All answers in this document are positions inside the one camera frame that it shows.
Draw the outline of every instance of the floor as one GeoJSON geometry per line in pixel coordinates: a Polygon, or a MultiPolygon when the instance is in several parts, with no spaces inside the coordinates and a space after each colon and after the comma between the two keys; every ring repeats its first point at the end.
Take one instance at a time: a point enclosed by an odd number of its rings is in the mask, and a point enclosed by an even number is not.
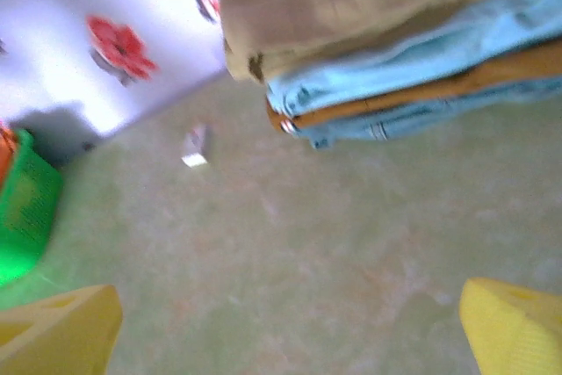
{"type": "Polygon", "coordinates": [[[227,76],[65,169],[44,260],[0,308],[117,286],[110,375],[476,375],[467,278],[562,292],[562,100],[326,152],[227,76]],[[209,164],[181,161],[213,130],[209,164]]]}

